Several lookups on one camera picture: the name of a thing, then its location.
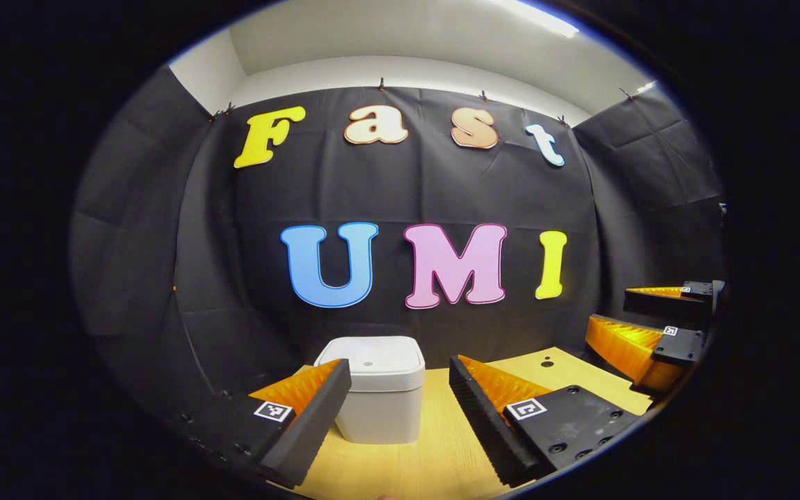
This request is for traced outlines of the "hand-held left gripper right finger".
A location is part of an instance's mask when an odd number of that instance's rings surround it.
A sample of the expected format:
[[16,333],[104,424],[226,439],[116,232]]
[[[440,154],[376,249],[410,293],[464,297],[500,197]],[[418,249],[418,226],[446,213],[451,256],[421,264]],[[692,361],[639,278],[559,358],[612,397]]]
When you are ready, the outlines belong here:
[[549,390],[462,355],[451,357],[449,386],[509,487],[581,461],[639,419],[578,384]]

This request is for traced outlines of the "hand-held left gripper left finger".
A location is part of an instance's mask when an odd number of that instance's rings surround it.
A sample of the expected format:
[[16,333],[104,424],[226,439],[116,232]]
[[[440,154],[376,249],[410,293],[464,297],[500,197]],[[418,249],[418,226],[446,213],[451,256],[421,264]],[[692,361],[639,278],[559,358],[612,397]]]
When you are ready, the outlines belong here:
[[250,482],[301,485],[351,388],[349,360],[178,412],[177,431],[218,469]]

